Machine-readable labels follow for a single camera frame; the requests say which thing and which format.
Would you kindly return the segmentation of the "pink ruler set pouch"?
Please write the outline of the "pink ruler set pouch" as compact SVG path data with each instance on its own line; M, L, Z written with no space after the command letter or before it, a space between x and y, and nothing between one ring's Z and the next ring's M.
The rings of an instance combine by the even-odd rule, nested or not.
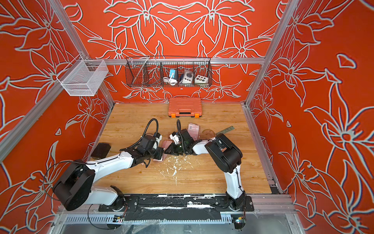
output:
M168 154L165 151L169 148L169 146L173 143L172 140L164 140L160 147L156 149L155 158L153 161L163 161L166 159Z

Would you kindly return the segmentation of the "clear brown protractor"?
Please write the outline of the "clear brown protractor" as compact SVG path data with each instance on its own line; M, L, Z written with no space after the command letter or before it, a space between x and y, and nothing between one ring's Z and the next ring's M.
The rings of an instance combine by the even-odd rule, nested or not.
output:
M201 139L209 139L209 138L214 138L216 136L215 132L210 129L204 129L201 132Z

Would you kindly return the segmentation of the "green straight ruler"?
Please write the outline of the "green straight ruler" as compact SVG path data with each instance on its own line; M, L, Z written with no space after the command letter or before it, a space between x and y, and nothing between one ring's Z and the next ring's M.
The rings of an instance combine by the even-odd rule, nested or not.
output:
M217 132L216 135L227 134L228 132L233 131L233 130L235 130L235 128L233 126L230 126L230 127L226 128L224 130L221 130L221 131Z

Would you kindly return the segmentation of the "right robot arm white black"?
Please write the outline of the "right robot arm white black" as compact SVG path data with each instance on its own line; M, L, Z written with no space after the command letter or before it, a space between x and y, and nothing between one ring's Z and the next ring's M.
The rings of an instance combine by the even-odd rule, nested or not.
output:
M219 133L211 139L194 140L187 129L176 122L177 131L170 135L173 143L166 149L166 154L189 156L209 154L216 166L225 174L227 184L224 208L236 211L245 206L246 193L242 186L240 169L243 154L241 150L224 134Z

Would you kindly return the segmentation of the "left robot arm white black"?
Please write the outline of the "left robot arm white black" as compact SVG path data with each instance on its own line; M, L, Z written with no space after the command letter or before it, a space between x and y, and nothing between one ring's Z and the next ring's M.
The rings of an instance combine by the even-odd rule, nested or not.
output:
M123 192L116 186L96 186L100 179L117 171L139 164L149 166L152 159L160 160L163 148L159 146L162 135L156 128L152 135L144 131L133 145L123 148L119 154L90 162L74 160L52 188L53 194L67 211L82 205L105 205L114 211L127 207Z

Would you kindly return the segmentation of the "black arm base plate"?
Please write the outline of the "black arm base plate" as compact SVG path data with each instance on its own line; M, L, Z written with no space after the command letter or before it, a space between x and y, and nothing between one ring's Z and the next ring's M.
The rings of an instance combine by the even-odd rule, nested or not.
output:
M241 195L238 199L232 199L226 194L160 194L146 195L135 194L118 196L110 205L101 204L100 212L135 212L141 209L215 209L232 212L253 212L254 206L250 196Z

